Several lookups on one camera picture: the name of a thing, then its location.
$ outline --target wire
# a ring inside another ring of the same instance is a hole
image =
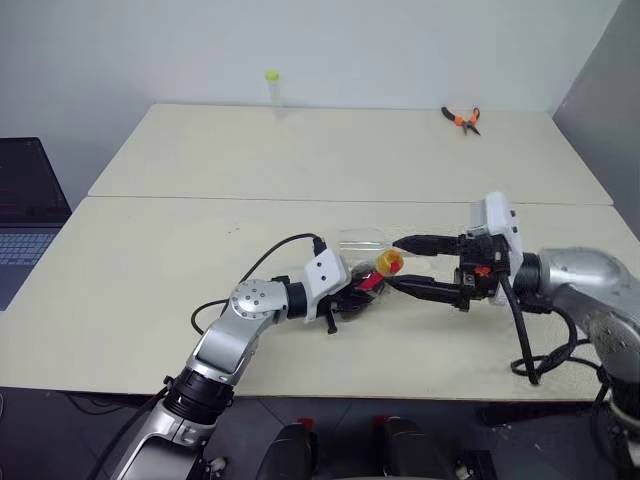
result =
[[[122,427],[120,427],[120,430],[116,432],[116,434],[100,454],[100,457],[98,457],[98,460],[96,460],[96,463],[91,469],[91,472],[89,472],[89,475],[87,476],[87,480],[96,480],[98,478],[98,475],[104,467],[107,458],[109,458],[109,455],[111,454],[117,443],[120,441],[120,439],[124,436],[125,433],[127,433],[127,430],[129,430],[133,426],[133,424],[138,421],[138,419],[144,414],[144,412],[146,412],[147,410],[151,410],[155,406],[155,404],[158,403],[158,401],[162,397],[164,397],[165,393],[167,393],[167,387],[163,387],[162,390],[160,390],[153,397],[144,402],[144,404],[138,410],[136,410],[136,412],[129,418],[129,420],[127,420],[126,423],[122,425]]]
[[[520,309],[520,304],[516,298],[516,294],[511,288],[509,283],[509,277],[507,275],[500,276],[500,285],[507,296],[507,301],[511,307],[513,313],[513,320],[516,324],[516,330],[518,331],[518,340],[520,341],[520,350],[522,351],[522,363],[526,368],[525,375],[529,377],[529,382],[532,385],[538,385],[538,375],[535,371],[535,365],[533,363],[533,356],[531,355],[531,345],[529,344],[529,337],[527,335],[527,326],[524,323],[524,316]]]
[[[198,308],[196,308],[193,313],[191,314],[191,326],[193,327],[193,329],[198,332],[199,335],[202,335],[204,333],[204,330],[202,330],[199,326],[198,326],[198,322],[196,321],[196,317],[198,316],[198,313],[200,313],[202,310],[204,310],[205,308],[209,308],[209,307],[213,307],[214,305],[220,305],[222,303],[226,304],[228,302],[227,299],[223,299],[223,300],[214,300],[213,302],[209,302],[209,303],[204,303],[202,305],[200,305]]]
[[[243,277],[240,279],[240,281],[238,283],[242,283],[244,282],[247,278],[249,278],[251,276],[251,274],[253,272],[255,272],[256,268],[258,268],[260,266],[260,264],[262,264],[262,262],[264,262],[267,257],[269,255],[271,255],[273,252],[275,252],[277,249],[279,249],[280,247],[282,247],[283,245],[286,245],[289,242],[293,242],[294,240],[300,240],[301,238],[311,238],[313,240],[316,239],[320,239],[320,237],[318,235],[316,235],[315,233],[299,233],[298,235],[292,235],[290,237],[285,238],[284,240],[280,240],[278,243],[276,243],[273,247],[271,247],[269,250],[267,250],[265,252],[264,255],[262,255],[258,261],[256,263],[253,264],[253,266],[249,269],[249,271],[247,273],[245,273],[243,275]]]
[[[602,442],[602,438],[600,437],[600,429],[598,427],[598,419],[600,418],[600,411],[602,410],[602,406],[604,403],[604,398],[607,395],[607,391],[609,390],[609,385],[603,384],[600,387],[600,391],[598,392],[598,396],[593,402],[592,413],[589,417],[589,432],[591,433],[591,438],[596,447],[596,451],[598,455],[602,457],[605,461],[610,463],[614,468],[619,470],[634,470],[635,467],[632,463],[621,463],[618,459],[611,456],[607,447]]]
[[[258,261],[256,263],[253,264],[253,266],[249,269],[249,271],[247,273],[245,273],[242,278],[240,279],[240,281],[238,283],[242,283],[244,282],[247,278],[249,278],[251,276],[251,274],[253,272],[256,271],[256,269],[262,264],[262,262],[264,262],[269,255],[271,255],[273,252],[275,252],[277,249],[279,249],[280,247],[282,247],[283,245],[286,245],[289,242],[293,242],[295,240],[300,240],[302,238],[311,238],[312,240],[314,240],[314,247],[315,247],[315,242],[319,241],[322,242],[322,238],[320,238],[319,235],[316,235],[315,233],[299,233],[298,235],[292,235],[290,237],[287,237],[283,240],[280,240],[278,243],[276,243],[273,247],[271,247],[269,250],[267,250],[264,255],[262,255]],[[196,317],[198,316],[198,313],[200,313],[202,310],[212,307],[214,305],[222,305],[224,304],[224,307],[222,307],[222,313],[224,313],[224,311],[227,309],[227,306],[229,305],[229,299],[222,299],[222,300],[214,300],[212,302],[208,302],[208,303],[204,303],[202,305],[200,305],[198,308],[196,308],[192,313],[191,313],[191,326],[193,327],[193,329],[198,332],[198,335],[202,335],[204,333],[204,330],[202,330],[199,326],[198,323],[196,322]]]
[[[122,410],[124,408],[124,405],[121,405],[121,406],[118,406],[118,407],[111,408],[109,410],[103,410],[103,411],[100,411],[100,412],[93,412],[91,410],[87,410],[82,405],[80,405],[78,402],[76,402],[76,400],[71,395],[69,395],[68,393],[63,393],[63,395],[65,397],[67,397],[67,400],[69,400],[69,402],[71,402],[71,404],[76,408],[76,410],[81,411],[85,415],[96,415],[96,416],[98,416],[98,415],[109,415],[110,413],[117,412],[118,410]],[[111,405],[110,404],[103,405],[102,408],[104,408],[106,406],[111,406]]]
[[[91,405],[94,405],[96,407],[100,407],[100,408],[106,408],[106,407],[112,407],[113,403],[111,402],[100,402],[98,400],[94,400],[93,398],[89,399],[89,403],[91,403]]]
[[[576,326],[566,312],[560,309],[556,309],[554,311],[558,315],[560,315],[560,317],[567,324],[567,328],[569,330],[569,339],[567,340],[567,343],[560,345],[558,348],[548,353],[547,355],[536,355],[532,357],[534,362],[540,362],[539,365],[535,368],[537,377],[542,377],[543,374],[548,373],[555,368],[558,368],[564,362],[578,363],[598,370],[598,368],[600,368],[599,365],[584,358],[571,356],[577,346],[586,345],[591,342],[586,338],[578,340],[578,331],[576,329]],[[526,370],[518,368],[522,365],[524,365],[523,358],[511,362],[511,371],[516,375],[520,375],[523,377],[527,376],[528,374]]]

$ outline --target pliers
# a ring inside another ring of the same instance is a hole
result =
[[[480,135],[480,132],[476,128],[476,123],[478,123],[478,119],[480,118],[480,109],[478,107],[473,108],[473,112],[471,113],[471,118],[469,118],[469,120],[465,120],[460,115],[454,115],[447,107],[442,107],[440,111],[447,120],[451,120],[456,124],[456,126],[462,127],[465,135],[467,134],[467,130],[471,130],[476,135]]]

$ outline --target table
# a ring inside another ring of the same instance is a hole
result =
[[[611,205],[548,115],[483,111],[478,128],[437,110],[155,105],[89,195]]]
[[[58,390],[151,393],[177,374],[195,346],[193,308],[221,298],[268,247],[314,231],[375,225],[389,236],[456,234],[467,204],[273,202],[87,198],[0,319],[0,384]],[[640,274],[640,245],[612,207],[518,206],[525,249],[599,247]],[[299,272],[311,242],[279,250],[258,278]],[[412,259],[407,272],[451,278],[446,257]],[[203,312],[201,325],[216,318]],[[566,339],[558,318],[529,316],[534,353]],[[509,361],[518,342],[506,309],[461,313],[390,293],[326,335],[321,322],[267,331],[241,395],[435,399],[593,399],[595,375],[564,365],[530,387]],[[593,357],[590,346],[580,354]]]

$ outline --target laptop screen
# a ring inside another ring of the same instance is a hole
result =
[[[0,223],[64,223],[71,215],[37,138],[0,138]]]

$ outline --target silver robotic arm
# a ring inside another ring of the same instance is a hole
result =
[[[186,366],[147,417],[116,467],[113,480],[203,477],[201,454],[258,347],[260,334],[287,318],[318,316],[319,303],[345,287],[349,271],[325,249],[300,283],[247,280],[204,332]]]
[[[548,298],[591,340],[612,390],[611,408],[640,431],[640,281],[615,257],[589,248],[525,254],[527,291]]]

